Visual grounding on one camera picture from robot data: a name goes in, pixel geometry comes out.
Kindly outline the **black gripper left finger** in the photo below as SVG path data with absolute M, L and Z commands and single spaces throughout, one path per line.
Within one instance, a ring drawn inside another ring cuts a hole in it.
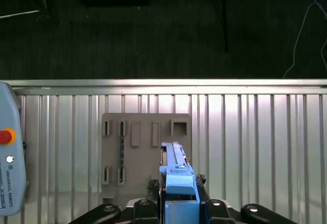
M 101 204 L 71 223 L 160 223 L 158 190 L 158 180 L 150 180 L 146 197 L 130 200 L 125 209 Z

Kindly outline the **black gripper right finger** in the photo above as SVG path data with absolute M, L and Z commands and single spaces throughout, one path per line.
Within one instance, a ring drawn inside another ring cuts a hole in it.
M 200 223 L 283 223 L 283 216 L 258 204 L 247 204 L 237 211 L 224 201 L 210 198 L 204 175 L 196 176 L 200 197 Z

